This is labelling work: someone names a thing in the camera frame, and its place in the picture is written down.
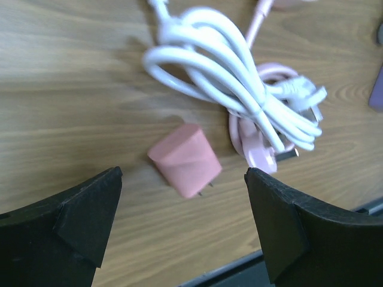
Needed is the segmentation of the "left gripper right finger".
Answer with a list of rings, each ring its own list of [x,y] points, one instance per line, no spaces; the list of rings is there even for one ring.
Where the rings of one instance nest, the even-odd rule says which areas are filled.
[[[276,286],[381,286],[382,219],[245,174],[269,280]]]

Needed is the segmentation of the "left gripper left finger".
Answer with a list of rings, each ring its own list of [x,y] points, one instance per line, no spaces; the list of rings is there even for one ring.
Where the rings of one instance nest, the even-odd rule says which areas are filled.
[[[91,286],[122,188],[119,167],[1,214],[1,286]]]

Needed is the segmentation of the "pink plug adapter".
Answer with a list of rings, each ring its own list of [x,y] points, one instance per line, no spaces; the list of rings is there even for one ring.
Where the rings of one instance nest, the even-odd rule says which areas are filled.
[[[187,123],[150,148],[148,157],[179,195],[199,194],[222,171],[202,128]]]

